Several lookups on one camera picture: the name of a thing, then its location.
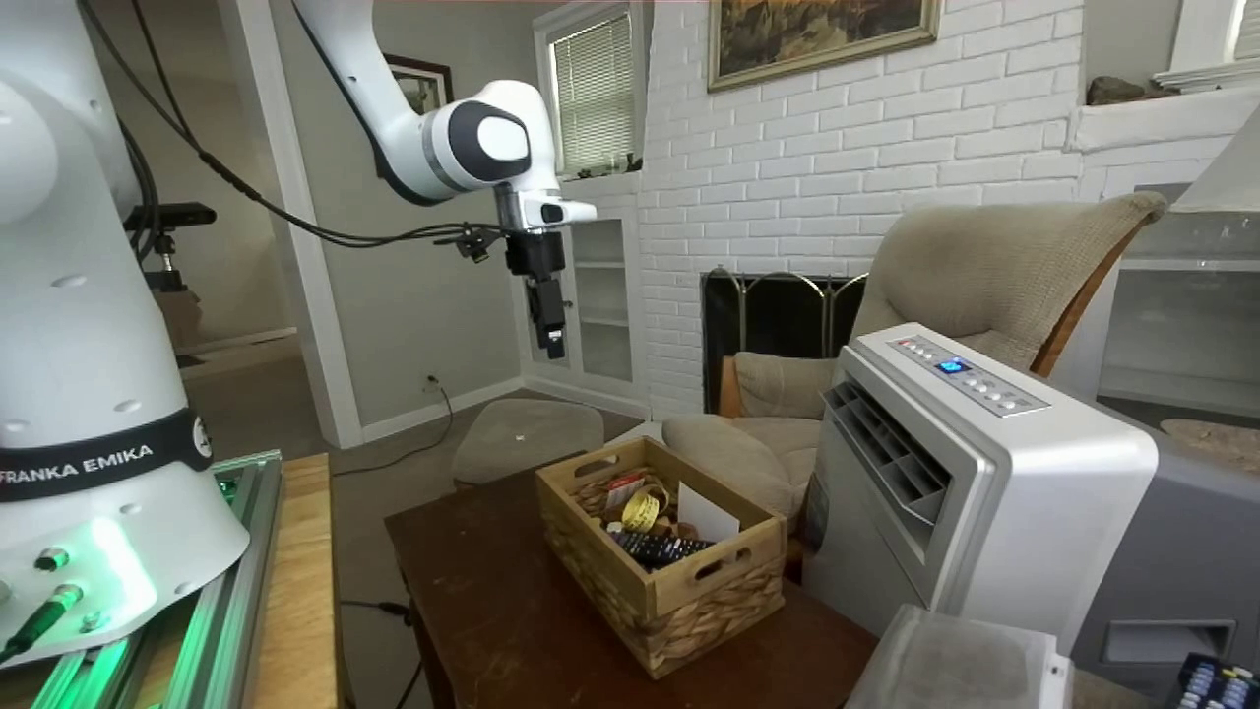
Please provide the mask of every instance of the baseboard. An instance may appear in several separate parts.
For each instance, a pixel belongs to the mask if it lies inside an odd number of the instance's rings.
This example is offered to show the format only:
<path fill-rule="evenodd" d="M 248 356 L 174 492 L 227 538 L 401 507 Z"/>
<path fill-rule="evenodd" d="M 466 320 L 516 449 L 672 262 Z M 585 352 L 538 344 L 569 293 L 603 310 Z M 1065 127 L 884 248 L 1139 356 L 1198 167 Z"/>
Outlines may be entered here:
<path fill-rule="evenodd" d="M 466 390 L 456 399 L 450 399 L 450 404 L 459 412 L 459 411 L 472 411 L 472 404 L 485 404 L 493 399 L 508 399 L 523 390 L 523 377 L 505 377 L 505 382 L 493 382 L 493 387 L 479 387 L 479 390 Z M 441 423 L 446 417 L 446 404 L 420 404 L 420 411 L 407 411 L 399 417 L 383 417 L 383 423 L 371 423 L 357 429 L 353 441 L 346 441 L 344 449 L 357 449 L 357 446 L 371 446 L 371 441 L 383 441 L 383 438 L 399 438 L 407 429 L 416 429 L 416 426 L 429 426 L 429 423 Z"/>
<path fill-rule="evenodd" d="M 631 399 L 617 399 L 617 392 L 584 390 L 584 387 L 565 387 L 565 382 L 552 382 L 552 377 L 529 377 L 523 387 L 534 390 L 534 392 L 563 399 L 563 400 L 584 400 L 584 404 L 596 404 L 596 411 L 607 411 L 607 412 L 644 417 L 643 400 L 631 400 Z"/>
<path fill-rule="evenodd" d="M 271 325 L 271 331 L 248 331 L 227 340 L 202 340 L 186 356 L 216 356 L 216 352 L 258 345 L 258 344 L 295 340 L 295 333 L 298 325 Z"/>

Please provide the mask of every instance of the window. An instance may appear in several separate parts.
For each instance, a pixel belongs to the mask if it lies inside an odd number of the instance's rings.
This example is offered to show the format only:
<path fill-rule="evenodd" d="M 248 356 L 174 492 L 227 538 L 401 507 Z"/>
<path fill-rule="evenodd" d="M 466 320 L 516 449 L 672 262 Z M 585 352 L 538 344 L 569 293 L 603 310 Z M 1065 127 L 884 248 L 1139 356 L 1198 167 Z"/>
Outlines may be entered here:
<path fill-rule="evenodd" d="M 534 18 L 563 176 L 626 173 L 643 152 L 644 5 L 565 5 Z"/>
<path fill-rule="evenodd" d="M 1186 0 L 1174 65 L 1152 80 L 1182 92 L 1260 84 L 1260 0 Z"/>

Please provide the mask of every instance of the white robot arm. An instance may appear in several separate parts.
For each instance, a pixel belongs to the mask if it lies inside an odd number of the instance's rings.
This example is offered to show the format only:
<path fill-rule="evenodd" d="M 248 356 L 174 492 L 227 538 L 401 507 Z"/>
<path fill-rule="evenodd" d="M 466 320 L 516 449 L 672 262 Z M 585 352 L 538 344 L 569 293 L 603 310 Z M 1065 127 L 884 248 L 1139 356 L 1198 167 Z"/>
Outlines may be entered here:
<path fill-rule="evenodd" d="M 534 344 L 563 356 L 559 226 L 596 207 L 559 197 L 552 117 L 534 88 L 495 80 L 479 94 L 413 113 L 371 27 L 375 0 L 295 0 L 303 27 L 379 145 L 384 181 L 437 203 L 470 190 L 495 190 L 508 266 L 523 275 Z"/>
<path fill-rule="evenodd" d="M 420 203 L 495 190 L 538 345 L 563 356 L 556 190 L 529 84 L 413 113 L 371 0 L 298 0 L 388 186 Z M 113 643 L 248 546 L 202 468 L 161 310 L 120 235 L 126 145 L 75 0 L 0 0 L 0 671 Z"/>

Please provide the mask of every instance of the white brick wall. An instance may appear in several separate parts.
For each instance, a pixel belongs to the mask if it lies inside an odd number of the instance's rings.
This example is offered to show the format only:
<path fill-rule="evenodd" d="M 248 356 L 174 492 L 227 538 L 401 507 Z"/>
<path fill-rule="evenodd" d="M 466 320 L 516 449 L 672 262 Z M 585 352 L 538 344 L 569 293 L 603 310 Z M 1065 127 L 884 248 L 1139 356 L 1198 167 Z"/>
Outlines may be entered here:
<path fill-rule="evenodd" d="M 936 44 L 705 92 L 705 5 L 659 5 L 644 170 L 634 176 L 638 387 L 701 411 L 701 273 L 862 273 L 917 203 L 1073 201 L 1142 170 L 1065 152 L 1081 0 L 945 0 Z M 1156 173 L 1194 173 L 1156 156 Z"/>

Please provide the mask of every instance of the air conditioner vent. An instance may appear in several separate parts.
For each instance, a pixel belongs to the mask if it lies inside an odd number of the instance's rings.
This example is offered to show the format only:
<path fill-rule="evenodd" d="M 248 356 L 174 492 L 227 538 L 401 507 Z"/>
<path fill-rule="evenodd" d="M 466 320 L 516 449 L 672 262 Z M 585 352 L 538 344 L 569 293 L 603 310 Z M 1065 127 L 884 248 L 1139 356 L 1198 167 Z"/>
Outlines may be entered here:
<path fill-rule="evenodd" d="M 932 532 L 953 476 L 862 387 L 838 382 L 827 404 L 882 497 Z"/>

